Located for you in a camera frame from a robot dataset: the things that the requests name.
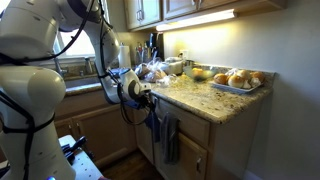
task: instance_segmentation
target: cabinet door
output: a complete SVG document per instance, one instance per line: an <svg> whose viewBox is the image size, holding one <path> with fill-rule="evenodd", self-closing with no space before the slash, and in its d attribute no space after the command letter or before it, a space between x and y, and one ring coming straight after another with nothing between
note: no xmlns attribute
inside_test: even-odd
<svg viewBox="0 0 320 180"><path fill-rule="evenodd" d="M126 8L128 29L139 27L140 21L138 20L138 16L140 10L140 0L124 0L124 5Z"/></svg>
<svg viewBox="0 0 320 180"><path fill-rule="evenodd" d="M77 138L75 129L73 128L71 118L56 121L56 122L54 122L54 125L56 127L56 131L57 131L59 138L66 136L66 135L71 135L75 139Z"/></svg>
<svg viewBox="0 0 320 180"><path fill-rule="evenodd" d="M198 0L163 0L164 18L172 19L197 10Z"/></svg>
<svg viewBox="0 0 320 180"><path fill-rule="evenodd" d="M147 25L161 20L161 11L160 11L160 0L140 0L142 20L140 25Z"/></svg>
<svg viewBox="0 0 320 180"><path fill-rule="evenodd" d="M135 110L134 111L134 119L135 122L140 122L145 119L147 116L146 111L143 110ZM135 126L136 130L136 139L137 146L140 151L147 157L147 159L154 164L153 159L153 144L152 144L152 133L151 130L146 126L145 123Z"/></svg>
<svg viewBox="0 0 320 180"><path fill-rule="evenodd" d="M160 143L155 144L155 161L165 179L203 180L206 174L207 150L179 133L179 161L175 165L163 162Z"/></svg>
<svg viewBox="0 0 320 180"><path fill-rule="evenodd" d="M86 150L93 152L101 168L136 149L133 126L126 124L119 105L73 117L81 135L86 136Z"/></svg>
<svg viewBox="0 0 320 180"><path fill-rule="evenodd" d="M220 6L224 4L228 4L230 2L235 2L238 0L199 0L199 9L208 9L215 6Z"/></svg>

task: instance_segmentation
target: kitchen sink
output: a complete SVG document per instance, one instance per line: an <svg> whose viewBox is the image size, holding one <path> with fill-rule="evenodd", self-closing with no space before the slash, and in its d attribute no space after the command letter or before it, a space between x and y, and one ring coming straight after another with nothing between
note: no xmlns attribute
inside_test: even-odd
<svg viewBox="0 0 320 180"><path fill-rule="evenodd" d="M81 87L81 86L94 85L97 83L100 84L100 80L98 79L98 77L86 77L86 78L80 78L80 79L65 80L65 84L66 84L67 89Z"/></svg>

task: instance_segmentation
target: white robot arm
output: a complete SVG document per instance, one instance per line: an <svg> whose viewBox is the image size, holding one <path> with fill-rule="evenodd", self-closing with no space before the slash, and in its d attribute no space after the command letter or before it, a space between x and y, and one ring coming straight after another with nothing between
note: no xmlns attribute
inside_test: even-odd
<svg viewBox="0 0 320 180"><path fill-rule="evenodd" d="M58 29L78 28L95 49L109 103L136 100L150 91L150 84L141 84L131 69L124 69L121 83L113 85L117 80L108 67L119 44L99 0L11 0L0 21L0 144L11 165L2 179L75 179L52 122L65 94L64 81L52 70L25 63L55 58L52 47Z"/></svg>

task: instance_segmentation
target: upper cabinet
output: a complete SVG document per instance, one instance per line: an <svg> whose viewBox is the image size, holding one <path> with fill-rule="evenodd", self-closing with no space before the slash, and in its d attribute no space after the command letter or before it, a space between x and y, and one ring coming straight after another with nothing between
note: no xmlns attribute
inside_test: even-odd
<svg viewBox="0 0 320 180"><path fill-rule="evenodd" d="M124 0L128 29L161 21L160 0Z"/></svg>
<svg viewBox="0 0 320 180"><path fill-rule="evenodd" d="M163 0L164 18L172 19L237 0Z"/></svg>

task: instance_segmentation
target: tray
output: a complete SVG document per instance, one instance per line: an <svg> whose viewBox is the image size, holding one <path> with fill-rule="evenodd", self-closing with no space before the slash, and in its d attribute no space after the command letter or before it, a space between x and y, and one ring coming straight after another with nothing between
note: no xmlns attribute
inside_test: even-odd
<svg viewBox="0 0 320 180"><path fill-rule="evenodd" d="M257 87L251 88L251 89L240 89L240 88L235 88L235 87L227 86L227 85L223 85L223 84L217 84L214 81L210 81L209 83L212 84L212 87L214 87L214 88L231 91L231 92L238 93L238 94L250 93L259 87L259 86L257 86Z"/></svg>

